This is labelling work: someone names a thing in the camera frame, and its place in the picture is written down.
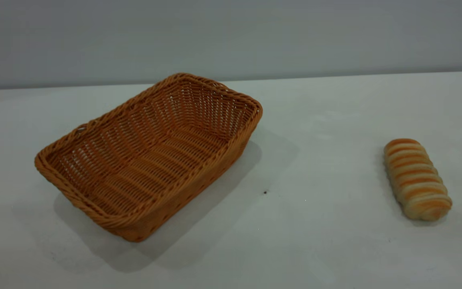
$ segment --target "striped bread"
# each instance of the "striped bread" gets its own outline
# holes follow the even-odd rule
[[[404,214],[413,220],[437,221],[452,207],[447,188],[424,147],[400,138],[385,146],[385,165]]]

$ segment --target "basket side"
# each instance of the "basket side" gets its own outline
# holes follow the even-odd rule
[[[183,100],[188,106],[184,117],[191,126],[229,141],[256,115],[261,117],[258,101],[219,82],[194,75],[181,82]]]

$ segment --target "rectangular basket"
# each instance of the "rectangular basket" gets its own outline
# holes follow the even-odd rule
[[[240,157],[262,112],[219,82],[178,73],[50,144],[35,166],[98,225],[139,242]]]

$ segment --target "basket bottom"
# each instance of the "basket bottom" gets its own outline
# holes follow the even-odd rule
[[[116,216],[139,205],[152,204],[164,196],[169,184],[185,177],[226,143],[227,140],[194,127],[180,128],[108,176],[87,197]]]

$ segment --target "pastry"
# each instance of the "pastry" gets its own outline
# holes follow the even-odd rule
[[[384,149],[394,195],[413,220],[437,221],[452,207],[447,188],[424,147],[408,138],[394,139]]]

